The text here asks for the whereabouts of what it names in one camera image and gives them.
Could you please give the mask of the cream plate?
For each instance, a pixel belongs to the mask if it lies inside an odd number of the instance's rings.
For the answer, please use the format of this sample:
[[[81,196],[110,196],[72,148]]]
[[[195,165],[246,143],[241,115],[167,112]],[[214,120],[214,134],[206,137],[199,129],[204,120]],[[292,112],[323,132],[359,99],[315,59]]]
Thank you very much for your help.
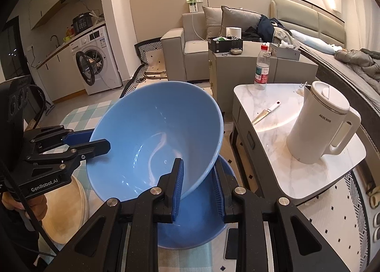
[[[75,176],[71,183],[46,195],[47,213],[43,228],[52,241],[66,244],[88,220],[88,200],[83,186]]]

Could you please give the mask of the blue bowl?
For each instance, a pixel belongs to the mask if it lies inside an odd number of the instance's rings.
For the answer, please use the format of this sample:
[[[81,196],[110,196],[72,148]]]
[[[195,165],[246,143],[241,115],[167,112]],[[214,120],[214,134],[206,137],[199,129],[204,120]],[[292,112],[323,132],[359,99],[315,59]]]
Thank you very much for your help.
[[[189,249],[217,237],[225,224],[219,216],[212,174],[181,199],[178,216],[172,224],[157,224],[158,245],[166,249]]]
[[[105,201],[138,197],[184,162],[182,198],[205,180],[221,150],[223,117],[216,101],[191,83],[165,81],[138,88],[103,115],[91,140],[110,151],[87,160],[93,191]]]

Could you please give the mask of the kitchen counter cabinets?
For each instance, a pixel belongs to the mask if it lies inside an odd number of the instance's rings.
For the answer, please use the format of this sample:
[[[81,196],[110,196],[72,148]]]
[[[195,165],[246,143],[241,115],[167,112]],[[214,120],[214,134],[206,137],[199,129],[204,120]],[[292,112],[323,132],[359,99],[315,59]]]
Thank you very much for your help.
[[[74,45],[74,48],[78,48],[79,46],[75,44],[77,40],[81,40],[82,37],[104,25],[106,23],[103,21],[81,32],[67,43],[62,44],[43,62],[39,63],[37,73],[43,85],[42,89],[50,102],[56,103],[62,101],[62,99],[70,99],[86,94],[84,81],[74,61],[71,46]]]

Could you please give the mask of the checkered tablecloth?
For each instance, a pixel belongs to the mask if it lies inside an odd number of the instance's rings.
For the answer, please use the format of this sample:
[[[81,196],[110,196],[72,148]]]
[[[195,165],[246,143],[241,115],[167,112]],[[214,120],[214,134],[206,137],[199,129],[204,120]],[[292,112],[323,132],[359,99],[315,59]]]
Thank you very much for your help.
[[[74,131],[95,128],[103,115],[113,106],[114,101],[104,101],[98,104],[80,107],[72,110],[62,120],[61,124]],[[81,183],[88,201],[88,216],[92,216],[102,205],[93,191],[88,180],[86,161],[73,172],[73,175]],[[211,243],[193,249],[171,250],[158,249],[158,265],[160,271],[212,271],[213,257]]]

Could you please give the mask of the white washing machine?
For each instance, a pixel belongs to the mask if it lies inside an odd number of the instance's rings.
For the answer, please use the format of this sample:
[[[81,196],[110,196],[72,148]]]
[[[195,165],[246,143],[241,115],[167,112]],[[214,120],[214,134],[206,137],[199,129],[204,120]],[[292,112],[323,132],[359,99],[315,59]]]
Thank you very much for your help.
[[[70,50],[87,94],[122,87],[106,26],[90,29],[71,42]]]

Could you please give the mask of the white marble side table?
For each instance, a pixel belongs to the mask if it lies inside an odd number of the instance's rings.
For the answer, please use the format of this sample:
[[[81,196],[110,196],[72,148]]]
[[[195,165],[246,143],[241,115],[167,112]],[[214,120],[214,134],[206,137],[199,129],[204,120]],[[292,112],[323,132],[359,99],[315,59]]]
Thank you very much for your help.
[[[269,83],[234,88],[233,117],[249,145],[258,136],[280,189],[309,199],[366,157],[361,116],[333,86]]]

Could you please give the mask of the black pressure cooker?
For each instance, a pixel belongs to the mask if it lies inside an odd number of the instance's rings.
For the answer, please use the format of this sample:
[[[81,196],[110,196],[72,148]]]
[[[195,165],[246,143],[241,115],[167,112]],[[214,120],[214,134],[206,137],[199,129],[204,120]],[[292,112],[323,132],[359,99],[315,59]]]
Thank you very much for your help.
[[[93,21],[91,18],[92,15],[89,12],[76,16],[72,20],[72,26],[74,28],[75,34],[79,34],[86,29],[93,27]]]

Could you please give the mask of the white electric kettle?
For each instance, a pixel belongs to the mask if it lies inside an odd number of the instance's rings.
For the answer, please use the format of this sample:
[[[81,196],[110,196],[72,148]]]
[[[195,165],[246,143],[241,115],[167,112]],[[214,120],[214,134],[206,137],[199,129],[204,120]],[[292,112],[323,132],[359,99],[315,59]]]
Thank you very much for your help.
[[[301,163],[339,155],[361,124],[359,112],[335,87],[314,81],[303,88],[303,107],[287,137],[287,147]]]

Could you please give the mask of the plastic water bottle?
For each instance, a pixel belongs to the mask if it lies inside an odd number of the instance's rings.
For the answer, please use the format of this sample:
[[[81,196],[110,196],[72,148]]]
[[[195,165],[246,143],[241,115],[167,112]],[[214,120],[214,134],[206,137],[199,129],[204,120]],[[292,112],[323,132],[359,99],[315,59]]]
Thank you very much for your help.
[[[257,89],[264,90],[266,88],[269,76],[269,68],[271,62],[271,53],[267,45],[261,45],[260,52],[256,59],[256,70],[254,84]]]

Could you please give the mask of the grey sofa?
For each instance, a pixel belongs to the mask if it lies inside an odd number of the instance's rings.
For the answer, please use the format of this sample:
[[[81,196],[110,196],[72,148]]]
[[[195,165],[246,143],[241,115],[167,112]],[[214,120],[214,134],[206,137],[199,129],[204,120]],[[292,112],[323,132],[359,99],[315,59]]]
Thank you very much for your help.
[[[209,49],[204,12],[182,15],[182,27],[160,39],[169,81],[209,80]]]

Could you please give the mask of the grey nightstand cabinet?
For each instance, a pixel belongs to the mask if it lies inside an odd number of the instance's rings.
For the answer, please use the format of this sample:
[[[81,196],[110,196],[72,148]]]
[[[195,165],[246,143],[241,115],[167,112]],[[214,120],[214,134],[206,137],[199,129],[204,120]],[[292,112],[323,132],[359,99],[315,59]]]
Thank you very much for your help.
[[[209,51],[210,83],[214,100],[226,114],[233,109],[233,90],[237,85],[254,83],[256,60],[261,44],[245,41],[239,55]],[[271,57],[269,83],[311,83],[316,78],[317,64],[305,56],[298,61]]]

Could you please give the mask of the black organizer box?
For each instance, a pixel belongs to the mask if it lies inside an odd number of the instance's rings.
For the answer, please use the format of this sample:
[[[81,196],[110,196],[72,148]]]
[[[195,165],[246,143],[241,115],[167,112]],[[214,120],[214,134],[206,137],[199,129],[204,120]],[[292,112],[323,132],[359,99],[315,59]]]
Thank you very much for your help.
[[[231,49],[243,49],[242,39],[229,39],[223,36],[217,38],[208,38],[208,49],[214,53],[226,53]]]

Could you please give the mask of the grey duvet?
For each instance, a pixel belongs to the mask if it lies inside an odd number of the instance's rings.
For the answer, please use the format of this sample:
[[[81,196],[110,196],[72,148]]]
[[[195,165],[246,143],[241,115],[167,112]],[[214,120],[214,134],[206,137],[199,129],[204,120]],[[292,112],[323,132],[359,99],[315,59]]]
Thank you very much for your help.
[[[362,48],[360,50],[339,50],[334,58],[348,65],[379,93],[379,52]]]

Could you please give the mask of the bed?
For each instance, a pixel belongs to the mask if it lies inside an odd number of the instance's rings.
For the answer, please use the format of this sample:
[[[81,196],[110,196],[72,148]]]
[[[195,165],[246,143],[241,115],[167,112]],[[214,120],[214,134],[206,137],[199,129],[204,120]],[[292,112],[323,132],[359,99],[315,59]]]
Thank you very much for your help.
[[[316,77],[348,98],[361,114],[368,137],[379,147],[379,93],[347,64],[334,58],[336,51],[348,50],[343,24],[291,0],[271,0],[270,16],[276,22],[276,37],[293,43],[318,65]]]

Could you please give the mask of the light grey cushion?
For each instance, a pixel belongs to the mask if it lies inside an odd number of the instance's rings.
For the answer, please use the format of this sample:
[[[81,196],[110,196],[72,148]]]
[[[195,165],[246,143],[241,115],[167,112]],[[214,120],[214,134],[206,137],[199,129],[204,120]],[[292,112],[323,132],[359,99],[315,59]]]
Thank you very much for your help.
[[[222,24],[222,9],[219,7],[203,6],[206,24],[206,38],[215,38],[220,35]]]

